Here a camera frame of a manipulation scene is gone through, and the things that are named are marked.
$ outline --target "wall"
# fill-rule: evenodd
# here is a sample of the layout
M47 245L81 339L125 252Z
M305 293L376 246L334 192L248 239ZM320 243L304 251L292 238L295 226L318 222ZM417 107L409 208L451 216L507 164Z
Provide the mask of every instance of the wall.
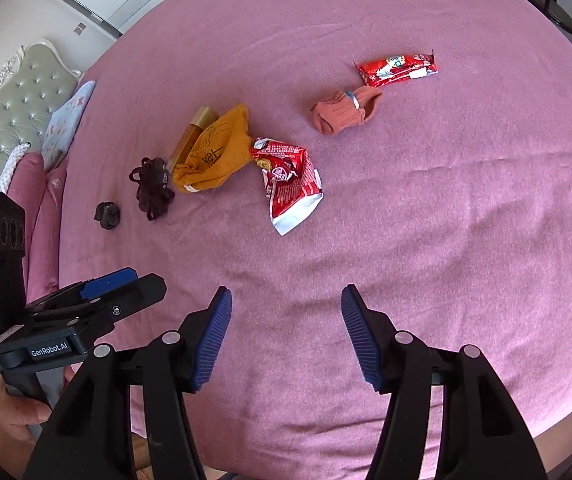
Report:
M84 23L77 36L72 31ZM70 69L87 70L115 39L61 0L0 0L0 67L16 49L50 40Z

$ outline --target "dark hair scrunchie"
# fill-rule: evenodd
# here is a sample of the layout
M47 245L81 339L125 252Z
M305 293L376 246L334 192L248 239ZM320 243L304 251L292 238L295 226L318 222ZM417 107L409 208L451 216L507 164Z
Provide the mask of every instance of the dark hair scrunchie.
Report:
M128 178L139 184L136 199L139 202L139 209L146 213L150 221L157 220L168 212L168 206L175 198L175 192L168 188L168 171L163 158L144 157L141 160L141 167L134 168Z
M119 206L114 202L101 202L94 211L94 219L104 229L114 229L121 220Z

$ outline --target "headboard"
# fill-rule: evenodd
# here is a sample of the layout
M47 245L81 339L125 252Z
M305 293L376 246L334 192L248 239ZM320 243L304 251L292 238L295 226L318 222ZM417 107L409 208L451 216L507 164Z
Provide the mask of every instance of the headboard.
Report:
M0 69L0 173L22 142L41 150L52 113L73 95L81 78L66 68L53 44L39 40L20 48Z

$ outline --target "black chair base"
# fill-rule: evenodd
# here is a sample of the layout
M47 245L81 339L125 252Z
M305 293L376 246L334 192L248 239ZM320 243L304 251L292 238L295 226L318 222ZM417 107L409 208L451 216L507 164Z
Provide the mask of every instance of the black chair base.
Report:
M537 7L551 22L558 25L567 33L572 35L572 18L562 7L555 1L551 0L546 12L546 0L528 0L532 5Z

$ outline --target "red snack wrapper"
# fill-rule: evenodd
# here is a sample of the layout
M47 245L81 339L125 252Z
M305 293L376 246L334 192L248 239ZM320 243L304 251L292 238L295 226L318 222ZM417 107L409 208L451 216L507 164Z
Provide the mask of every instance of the red snack wrapper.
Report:
M437 73L434 53L393 56L355 66L368 86L384 86Z
M322 181L304 148L260 137L251 155L263 173L272 225L280 235L301 224L323 198Z

